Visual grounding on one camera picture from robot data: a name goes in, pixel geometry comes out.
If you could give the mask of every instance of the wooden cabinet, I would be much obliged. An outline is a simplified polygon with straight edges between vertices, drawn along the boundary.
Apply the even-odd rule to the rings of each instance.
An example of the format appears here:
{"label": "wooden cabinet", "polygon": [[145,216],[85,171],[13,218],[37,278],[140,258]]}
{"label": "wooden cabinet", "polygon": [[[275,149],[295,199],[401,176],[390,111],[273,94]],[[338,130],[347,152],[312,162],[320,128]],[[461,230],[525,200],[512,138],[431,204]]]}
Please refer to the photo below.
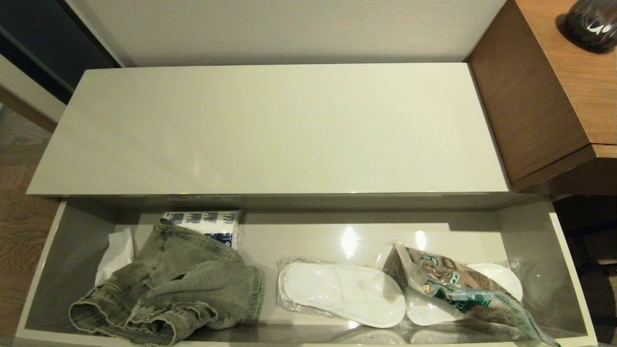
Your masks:
{"label": "wooden cabinet", "polygon": [[468,58],[515,191],[617,194],[617,53],[562,34],[572,3],[508,0]]}

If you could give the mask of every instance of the wooden floor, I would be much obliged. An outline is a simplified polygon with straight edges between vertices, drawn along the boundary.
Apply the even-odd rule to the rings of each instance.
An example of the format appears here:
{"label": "wooden floor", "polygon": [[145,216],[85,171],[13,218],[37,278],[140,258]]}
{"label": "wooden floor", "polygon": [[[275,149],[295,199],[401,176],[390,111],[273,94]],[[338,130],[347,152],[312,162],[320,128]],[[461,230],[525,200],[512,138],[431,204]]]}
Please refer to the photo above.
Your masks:
{"label": "wooden floor", "polygon": [[0,111],[0,337],[15,335],[58,202],[25,195],[51,134]]}

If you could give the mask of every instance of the white tissue paper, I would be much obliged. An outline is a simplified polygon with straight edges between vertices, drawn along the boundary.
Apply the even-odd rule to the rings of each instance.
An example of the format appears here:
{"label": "white tissue paper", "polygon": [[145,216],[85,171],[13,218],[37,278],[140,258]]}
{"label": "white tissue paper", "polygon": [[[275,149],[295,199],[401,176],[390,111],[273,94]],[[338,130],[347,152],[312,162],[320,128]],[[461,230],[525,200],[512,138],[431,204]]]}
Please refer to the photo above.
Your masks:
{"label": "white tissue paper", "polygon": [[103,259],[99,263],[96,271],[94,285],[98,286],[105,282],[114,271],[121,269],[125,265],[131,264],[135,257],[133,247],[133,235],[131,228],[126,228],[122,232],[109,234],[109,247]]}

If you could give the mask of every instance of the jeans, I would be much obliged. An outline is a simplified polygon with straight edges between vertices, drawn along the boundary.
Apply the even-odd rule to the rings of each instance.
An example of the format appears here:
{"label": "jeans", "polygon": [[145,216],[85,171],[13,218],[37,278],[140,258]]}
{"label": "jeans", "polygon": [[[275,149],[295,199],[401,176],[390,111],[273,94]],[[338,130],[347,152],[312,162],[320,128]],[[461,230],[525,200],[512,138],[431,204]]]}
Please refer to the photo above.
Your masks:
{"label": "jeans", "polygon": [[169,346],[203,326],[256,322],[263,270],[229,246],[161,219],[135,260],[73,303],[73,325],[139,345]]}

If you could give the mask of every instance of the drawer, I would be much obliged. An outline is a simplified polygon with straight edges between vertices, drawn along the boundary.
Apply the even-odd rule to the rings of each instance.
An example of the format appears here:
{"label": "drawer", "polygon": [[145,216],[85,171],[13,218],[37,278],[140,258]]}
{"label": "drawer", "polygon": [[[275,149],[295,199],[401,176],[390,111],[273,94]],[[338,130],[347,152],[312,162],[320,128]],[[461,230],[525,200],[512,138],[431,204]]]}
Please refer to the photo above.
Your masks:
{"label": "drawer", "polygon": [[[391,240],[400,240],[407,246],[443,254],[463,263],[516,264],[523,283],[523,303],[547,333],[564,347],[597,344],[557,215],[545,196],[510,195],[507,199],[501,197],[499,203],[492,195],[397,199],[405,203],[370,207],[370,198],[362,197],[356,200],[367,201],[365,205],[341,204],[343,207],[339,209],[314,201],[281,204],[287,209],[267,199],[269,203],[254,200],[251,204],[247,202],[250,199],[237,203],[235,206],[244,208],[239,226],[239,252],[248,264],[259,266],[266,273],[260,322],[220,331],[203,328],[178,346],[198,343],[209,346],[535,344],[526,341],[527,338],[517,334],[515,329],[495,324],[459,322],[404,331],[383,330],[358,327],[342,319],[288,312],[276,306],[276,261],[281,256],[301,255],[343,264],[374,265]],[[449,203],[427,203],[430,199],[457,199],[459,208]],[[65,199],[38,264],[15,346],[33,346],[37,340],[71,345],[131,346],[123,340],[78,332],[68,319],[69,305],[94,285],[108,234],[131,227],[139,249],[157,218],[171,208],[188,210],[231,205],[220,198]]]}

